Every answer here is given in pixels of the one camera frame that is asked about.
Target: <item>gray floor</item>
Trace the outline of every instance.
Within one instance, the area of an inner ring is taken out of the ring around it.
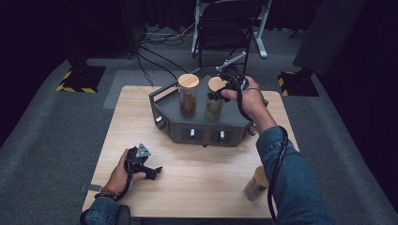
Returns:
[[[305,32],[290,39],[291,34],[289,30],[265,32],[268,59],[260,58],[253,42],[247,75],[254,77],[263,90],[281,92],[279,72],[298,70],[292,61]],[[197,58],[191,58],[191,37],[183,40],[184,43],[176,46],[148,45],[148,48],[186,70],[194,70]],[[142,50],[140,53],[175,73],[183,73],[157,56]],[[205,56],[206,60],[220,64],[226,58],[217,53]],[[114,113],[118,89],[123,83],[149,85],[135,56],[132,60],[93,58],[87,63],[107,67],[97,94],[56,92],[69,69],[68,62],[63,63],[49,74],[2,146],[0,224],[77,222],[85,188],[91,181]],[[143,67],[150,71],[155,85],[172,78],[145,61]],[[315,76],[313,80],[320,97],[283,97],[283,103],[300,152],[330,211],[339,224],[398,224],[397,214],[364,164],[327,93]],[[143,219],[143,223],[159,224],[160,220]]]

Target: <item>person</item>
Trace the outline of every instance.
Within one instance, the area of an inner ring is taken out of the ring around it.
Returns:
[[[257,151],[266,176],[271,177],[282,147],[283,133],[264,104],[259,84],[249,76],[246,78],[249,86],[242,92],[242,107],[255,123],[259,134]],[[222,95],[237,100],[236,91],[222,90]],[[126,152],[112,172],[106,187],[120,191],[126,185],[124,158]],[[134,180],[142,178],[142,174],[134,175]],[[301,154],[290,141],[275,183],[273,198],[278,210],[276,224],[336,224]],[[92,224],[112,224],[115,222],[116,212],[116,202],[97,198],[85,217],[87,221],[98,222]]]

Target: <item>jar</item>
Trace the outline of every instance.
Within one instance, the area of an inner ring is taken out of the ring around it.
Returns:
[[[183,74],[178,78],[179,111],[184,117],[194,117],[199,78],[194,74]]]
[[[218,90],[225,87],[226,81],[220,77],[213,77],[208,81],[208,89],[210,92],[216,93]],[[207,96],[207,103],[205,106],[205,117],[210,120],[218,120],[222,114],[223,99],[210,99]]]
[[[255,202],[258,200],[269,187],[269,182],[264,171],[264,166],[259,166],[255,169],[254,176],[243,189],[246,198]]]

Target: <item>wooden tabletop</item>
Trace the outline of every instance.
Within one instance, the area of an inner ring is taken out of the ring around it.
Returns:
[[[238,147],[174,143],[153,121],[148,95],[157,89],[123,87],[91,184],[104,186],[124,150],[142,143],[152,153],[145,165],[163,169],[156,180],[134,183],[119,201],[130,207],[133,217],[270,218],[267,193],[257,202],[249,202],[243,194],[261,165],[255,148],[258,135],[247,135]],[[297,147],[280,94],[264,91],[263,95],[274,119]],[[83,210],[96,193],[88,191]]]

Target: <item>left hand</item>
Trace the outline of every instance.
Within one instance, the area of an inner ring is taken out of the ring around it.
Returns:
[[[123,192],[126,183],[127,183],[127,172],[124,169],[124,162],[127,158],[127,154],[129,149],[126,149],[119,160],[119,163],[112,171],[111,177],[109,178],[108,183],[105,185],[106,188],[110,190],[117,191],[119,193]],[[139,181],[144,179],[146,174],[144,172],[138,172],[132,175],[133,181]]]

